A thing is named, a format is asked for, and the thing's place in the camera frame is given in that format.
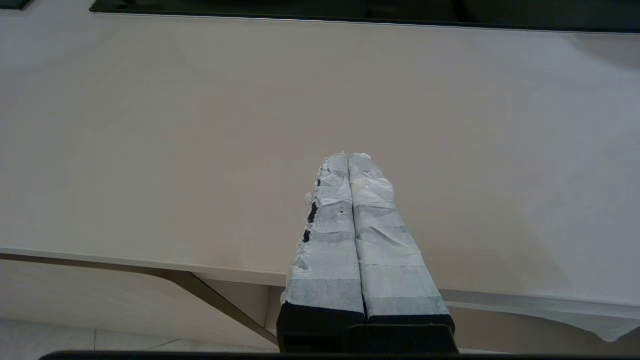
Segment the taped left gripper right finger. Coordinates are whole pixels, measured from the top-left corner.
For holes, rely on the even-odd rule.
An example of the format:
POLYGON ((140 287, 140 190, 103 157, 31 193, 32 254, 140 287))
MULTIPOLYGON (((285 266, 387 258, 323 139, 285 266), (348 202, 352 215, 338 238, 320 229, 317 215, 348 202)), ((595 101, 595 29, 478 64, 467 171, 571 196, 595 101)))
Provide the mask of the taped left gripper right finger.
POLYGON ((394 201, 392 183, 366 153, 349 157, 359 272, 370 324, 455 323, 394 201))

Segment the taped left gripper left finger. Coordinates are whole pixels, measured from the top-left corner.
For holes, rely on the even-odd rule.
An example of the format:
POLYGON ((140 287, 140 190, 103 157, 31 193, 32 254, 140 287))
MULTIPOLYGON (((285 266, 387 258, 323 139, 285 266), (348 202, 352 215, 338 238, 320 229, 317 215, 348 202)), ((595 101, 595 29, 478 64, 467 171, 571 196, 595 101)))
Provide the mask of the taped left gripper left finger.
POLYGON ((343 333, 366 322, 348 157, 322 162, 278 315, 281 353, 340 353, 343 333))

